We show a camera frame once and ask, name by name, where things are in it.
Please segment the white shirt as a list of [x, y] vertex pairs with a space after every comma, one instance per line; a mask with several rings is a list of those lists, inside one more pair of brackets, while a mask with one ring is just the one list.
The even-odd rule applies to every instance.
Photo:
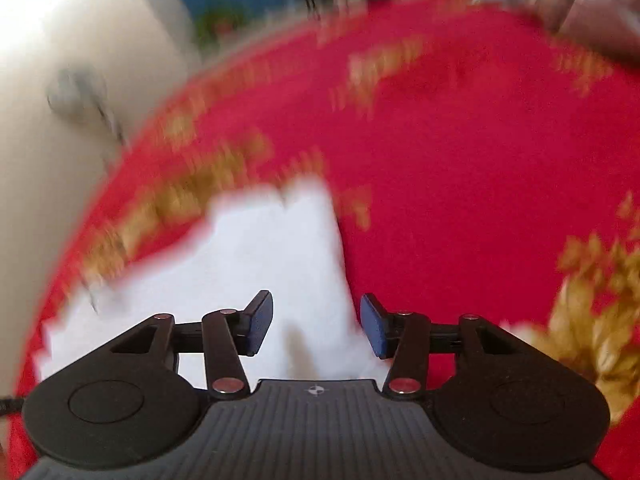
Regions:
[[251, 385], [385, 379], [388, 366], [356, 320], [329, 189], [314, 177], [221, 195], [184, 240], [118, 278], [80, 286], [43, 326], [36, 377], [48, 378], [154, 314], [198, 322], [217, 310], [241, 310], [262, 290], [272, 295], [273, 319], [256, 356], [242, 362]]

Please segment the red floral blanket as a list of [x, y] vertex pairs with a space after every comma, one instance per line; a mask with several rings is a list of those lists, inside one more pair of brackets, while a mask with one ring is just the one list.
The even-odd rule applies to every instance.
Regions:
[[243, 50], [138, 133], [58, 264], [17, 392], [83, 270], [175, 243], [219, 191], [305, 174], [329, 183], [354, 295], [548, 322], [563, 271], [639, 244], [639, 67], [472, 0], [397, 0]]

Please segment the white standing fan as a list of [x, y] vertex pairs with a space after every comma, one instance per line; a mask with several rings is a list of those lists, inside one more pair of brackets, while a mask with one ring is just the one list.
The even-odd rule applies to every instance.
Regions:
[[46, 88], [50, 111], [68, 122], [100, 122], [120, 148], [128, 140], [114, 108], [107, 99], [104, 78], [90, 65], [60, 68]]

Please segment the potted green plant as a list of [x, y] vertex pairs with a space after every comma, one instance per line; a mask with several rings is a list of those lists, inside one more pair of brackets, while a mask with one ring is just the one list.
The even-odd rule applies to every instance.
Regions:
[[199, 49], [216, 46], [221, 38], [246, 26], [250, 17], [236, 6], [211, 6], [194, 18], [193, 42]]

